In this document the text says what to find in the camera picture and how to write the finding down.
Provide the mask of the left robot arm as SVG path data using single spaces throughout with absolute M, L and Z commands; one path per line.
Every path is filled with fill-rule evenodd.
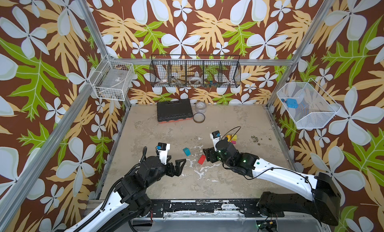
M 147 157 L 147 147 L 143 155 L 127 174 L 118 179 L 109 189 L 104 201 L 67 232 L 114 232 L 119 227 L 137 217 L 151 213 L 152 201 L 147 188 L 162 177 L 179 177 L 187 160 L 170 162 L 169 144 L 159 143 L 156 155 Z

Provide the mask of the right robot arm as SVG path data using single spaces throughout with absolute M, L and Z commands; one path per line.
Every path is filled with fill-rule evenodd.
M 339 223 L 341 193 L 331 176 L 326 173 L 307 175 L 276 166 L 256 155 L 239 152 L 228 141 L 221 140 L 203 150 L 206 160 L 220 162 L 225 169 L 247 180 L 262 179 L 289 189 L 290 194 L 264 192 L 258 202 L 265 216 L 283 212 L 303 213 L 319 222 L 337 226 Z

